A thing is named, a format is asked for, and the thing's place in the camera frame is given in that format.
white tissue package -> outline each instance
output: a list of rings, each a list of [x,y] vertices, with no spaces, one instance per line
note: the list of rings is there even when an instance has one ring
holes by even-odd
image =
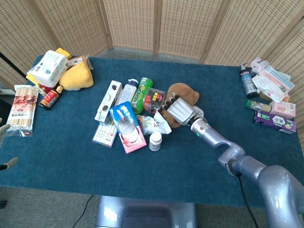
[[[31,74],[40,84],[53,88],[67,70],[67,67],[68,59],[66,56],[49,50],[31,70]]]

black cable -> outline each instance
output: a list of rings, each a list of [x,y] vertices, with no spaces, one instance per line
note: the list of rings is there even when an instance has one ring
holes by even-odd
[[[15,64],[13,64],[4,54],[0,52],[0,58],[2,58],[7,64],[9,64],[14,70],[18,72],[22,77],[26,77],[26,75],[18,68]]]
[[[244,193],[244,188],[243,188],[243,184],[242,184],[242,180],[241,180],[241,175],[242,175],[241,173],[238,173],[236,176],[237,176],[239,184],[241,186],[241,191],[242,191],[242,195],[243,195],[243,199],[244,199],[245,205],[247,207],[247,210],[248,210],[248,212],[249,212],[249,214],[250,214],[253,222],[255,223],[256,228],[259,228],[259,226],[257,224],[257,221],[256,221],[254,215],[252,214],[251,209],[250,209],[250,207],[248,205],[248,202],[247,202],[247,199],[246,199],[246,196],[245,196],[245,193]]]
[[[91,198],[93,198],[93,196],[94,196],[94,195],[92,195],[92,196],[87,200],[86,205],[85,205],[84,212],[82,212],[82,215],[79,217],[79,219],[77,220],[77,222],[79,222],[79,220],[83,217],[83,215],[84,215],[84,213],[85,213],[85,211],[86,211],[86,207],[87,207],[89,201],[91,200]]]

green can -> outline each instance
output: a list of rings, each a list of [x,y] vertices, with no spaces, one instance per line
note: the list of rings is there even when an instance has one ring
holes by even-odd
[[[153,81],[147,77],[143,77],[139,83],[138,89],[133,97],[131,105],[135,114],[139,114],[143,111],[143,99],[148,93],[148,90],[153,87]]]

purple box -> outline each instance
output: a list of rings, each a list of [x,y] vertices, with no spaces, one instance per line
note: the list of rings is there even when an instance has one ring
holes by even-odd
[[[255,122],[256,124],[271,127],[279,132],[284,132],[287,134],[296,133],[296,122],[292,120],[287,120],[278,115],[273,115],[262,111],[256,111],[253,122]]]

plastic bottle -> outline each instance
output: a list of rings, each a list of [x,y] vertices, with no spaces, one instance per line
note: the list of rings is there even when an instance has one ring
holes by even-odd
[[[129,79],[129,84],[126,84],[123,90],[120,92],[119,97],[115,105],[120,105],[126,101],[132,101],[138,86],[138,81],[136,79]]]
[[[271,106],[268,104],[263,104],[255,101],[247,100],[247,103],[245,104],[246,108],[251,108],[254,110],[264,111],[269,113],[271,111]]]
[[[245,88],[247,97],[252,98],[252,97],[257,96],[257,88],[252,81],[251,74],[249,73],[249,71],[246,70],[245,64],[246,63],[243,63],[240,65],[241,71],[239,74],[241,75],[241,79],[242,79],[243,86]]]
[[[47,95],[40,101],[39,106],[45,110],[50,110],[55,101],[60,97],[63,87],[58,86],[56,89],[51,89]]]
[[[133,97],[132,107],[135,114],[139,114],[143,111],[143,99],[148,93],[148,90],[153,87],[153,81],[149,78],[143,77],[139,83],[139,87]]]
[[[149,143],[149,148],[152,151],[158,151],[161,147],[162,143],[162,134],[159,132],[153,132],[150,135],[150,143]]]

